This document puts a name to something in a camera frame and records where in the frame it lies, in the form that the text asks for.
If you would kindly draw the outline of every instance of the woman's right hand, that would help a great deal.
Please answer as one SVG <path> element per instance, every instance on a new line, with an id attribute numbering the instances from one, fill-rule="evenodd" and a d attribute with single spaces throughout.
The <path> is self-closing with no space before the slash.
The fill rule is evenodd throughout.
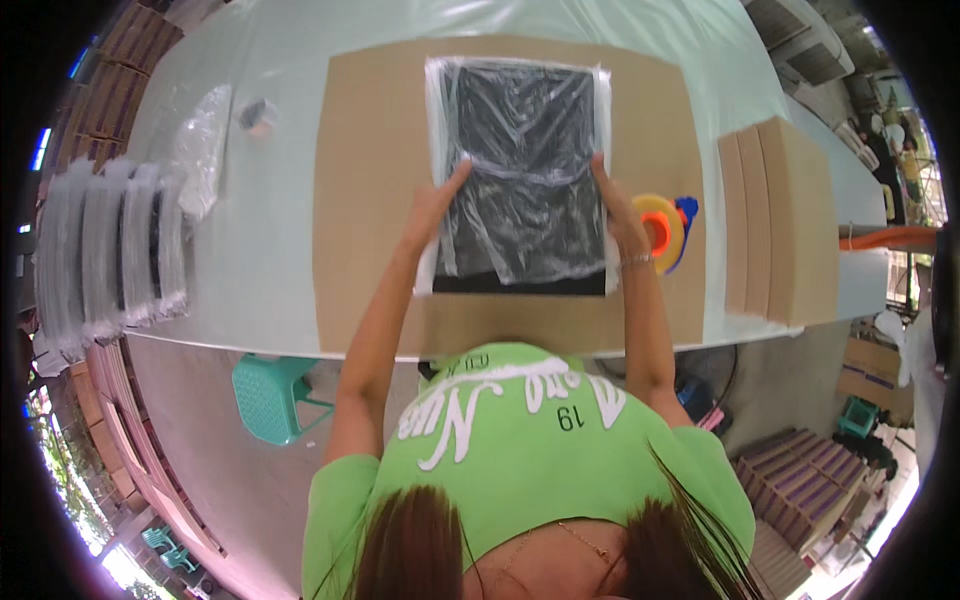
<path id="1" fill-rule="evenodd" d="M 616 181 L 607 176 L 603 166 L 603 155 L 597 153 L 590 161 L 593 177 L 600 188 L 600 197 L 607 206 L 609 215 L 607 227 L 620 247 L 621 256 L 634 256 L 650 251 L 650 239 L 643 227 L 640 213 L 634 203 L 620 189 Z"/>

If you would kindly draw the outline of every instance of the white table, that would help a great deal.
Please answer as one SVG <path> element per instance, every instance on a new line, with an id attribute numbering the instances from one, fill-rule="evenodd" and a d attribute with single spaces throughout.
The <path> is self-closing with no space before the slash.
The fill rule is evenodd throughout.
<path id="1" fill-rule="evenodd" d="M 327 59 L 418 36 L 493 33 L 606 43 L 682 68 L 704 170 L 707 244 L 717 249 L 707 253 L 704 342 L 698 346 L 799 331 L 724 313 L 720 135 L 775 115 L 792 118 L 828 152 L 834 190 L 843 192 L 837 195 L 838 218 L 876 223 L 872 206 L 882 210 L 876 182 L 816 117 L 788 106 L 737 0 L 235 0 L 157 66 L 136 115 L 128 155 L 137 160 L 168 156 L 172 131 L 219 84 L 232 84 L 234 104 L 267 98 L 279 120 L 266 140 L 250 138 L 231 123 L 221 200 L 193 236 L 190 316 L 135 333 L 218 348 L 341 357 L 324 352 L 318 338 L 311 266 L 314 157 Z M 857 168 L 862 173 L 848 180 L 847 172 Z M 846 258 L 841 263 L 841 306 L 847 310 L 838 318 L 882 308 L 883 293 L 861 298 L 848 289 L 843 274 L 862 271 L 854 263 Z M 874 281 L 874 272 L 869 273 L 864 277 L 873 290 L 879 278 Z"/>

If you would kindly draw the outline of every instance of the green plastic chair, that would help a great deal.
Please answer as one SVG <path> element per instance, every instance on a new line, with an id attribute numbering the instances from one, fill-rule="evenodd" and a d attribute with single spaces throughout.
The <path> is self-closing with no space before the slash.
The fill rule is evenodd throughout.
<path id="1" fill-rule="evenodd" d="M 140 532 L 140 537 L 143 538 L 151 548 L 170 546 L 171 550 L 177 549 L 177 545 L 170 539 L 170 525 L 166 525 L 163 529 L 145 529 Z"/>
<path id="2" fill-rule="evenodd" d="M 290 356 L 268 360 L 247 354 L 240 359 L 233 368 L 233 391 L 240 419 L 254 436 L 271 444 L 287 445 L 333 414 L 333 404 L 306 397 L 310 388 L 303 376 L 315 364 L 315 358 Z M 300 427 L 297 402 L 327 410 L 306 427 Z"/>
<path id="3" fill-rule="evenodd" d="M 178 566 L 182 566 L 187 573 L 192 573 L 197 570 L 197 566 L 187 560 L 186 557 L 189 554 L 190 551 L 186 548 L 182 548 L 181 550 L 168 550 L 160 555 L 160 559 L 170 570 L 173 570 Z"/>
<path id="4" fill-rule="evenodd" d="M 874 404 L 856 396 L 847 396 L 847 410 L 837 420 L 837 428 L 865 440 L 874 428 L 874 419 L 879 412 L 880 409 Z"/>

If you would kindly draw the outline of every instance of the cardboard sheet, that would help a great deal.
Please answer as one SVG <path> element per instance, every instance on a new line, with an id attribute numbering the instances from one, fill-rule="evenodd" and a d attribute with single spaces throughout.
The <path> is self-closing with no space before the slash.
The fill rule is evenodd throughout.
<path id="1" fill-rule="evenodd" d="M 840 251 L 827 155 L 779 117 L 756 129 L 770 199 L 767 320 L 790 326 L 833 321 Z"/>
<path id="2" fill-rule="evenodd" d="M 747 199 L 747 301 L 746 313 L 766 318 L 770 303 L 770 202 L 767 175 L 755 126 L 736 134 L 743 166 Z"/>
<path id="3" fill-rule="evenodd" d="M 314 174 L 313 272 L 323 352 L 346 352 L 418 184 L 430 182 L 423 65 L 437 56 L 600 64 L 612 72 L 612 176 L 630 195 L 703 205 L 700 152 L 680 68 L 609 46 L 517 36 L 417 39 L 329 61 Z M 674 344 L 703 337 L 704 221 L 660 278 Z M 412 299 L 399 356 L 520 340 L 563 353 L 622 351 L 623 298 L 434 294 Z"/>
<path id="4" fill-rule="evenodd" d="M 742 315 L 747 310 L 747 198 L 743 187 L 743 165 L 736 133 L 717 142 L 723 195 L 727 207 L 727 312 Z"/>

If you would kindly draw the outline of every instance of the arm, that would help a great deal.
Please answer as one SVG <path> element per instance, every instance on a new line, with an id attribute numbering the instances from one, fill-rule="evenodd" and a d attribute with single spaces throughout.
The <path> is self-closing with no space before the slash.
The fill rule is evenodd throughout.
<path id="1" fill-rule="evenodd" d="M 469 172 L 464 161 L 443 186 L 423 187 L 414 195 L 400 242 L 347 350 L 324 465 L 349 454 L 383 455 L 383 411 L 417 263 Z"/>
<path id="2" fill-rule="evenodd" d="M 654 409 L 671 427 L 692 425 L 677 400 L 673 384 L 673 343 L 652 260 L 633 261 L 650 252 L 650 241 L 633 203 L 607 177 L 603 157 L 591 163 L 600 195 L 610 213 L 610 227 L 623 262 L 624 349 L 627 392 Z"/>

